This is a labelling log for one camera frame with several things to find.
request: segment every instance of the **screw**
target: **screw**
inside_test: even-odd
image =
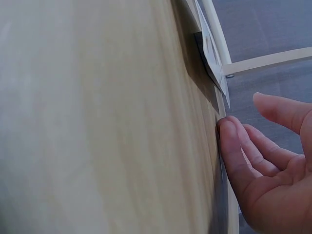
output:
[[[227,76],[225,76],[225,78],[226,79],[231,79],[231,78],[234,78],[235,77],[235,75],[234,74],[231,74],[231,75],[227,75]]]

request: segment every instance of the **wood grain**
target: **wood grain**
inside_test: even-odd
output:
[[[183,0],[0,0],[0,228],[238,233]]]

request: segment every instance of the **wooden slat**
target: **wooden slat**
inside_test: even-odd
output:
[[[241,75],[243,73],[255,72],[270,67],[291,64],[309,59],[312,59],[312,47],[289,50],[227,64],[223,66],[223,72],[224,75]]]

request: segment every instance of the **wooden frame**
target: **wooden frame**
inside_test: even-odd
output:
[[[256,70],[312,59],[312,47],[285,51],[232,63],[228,46],[212,0],[202,0],[212,35],[221,59],[224,76],[241,75]]]

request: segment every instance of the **fingernail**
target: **fingernail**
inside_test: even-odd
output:
[[[260,92],[254,93],[254,95],[253,95],[253,100],[255,100],[255,99],[257,98],[257,96],[259,97],[259,96],[262,96],[262,95],[264,95],[264,94],[263,94],[263,93],[260,93]]]

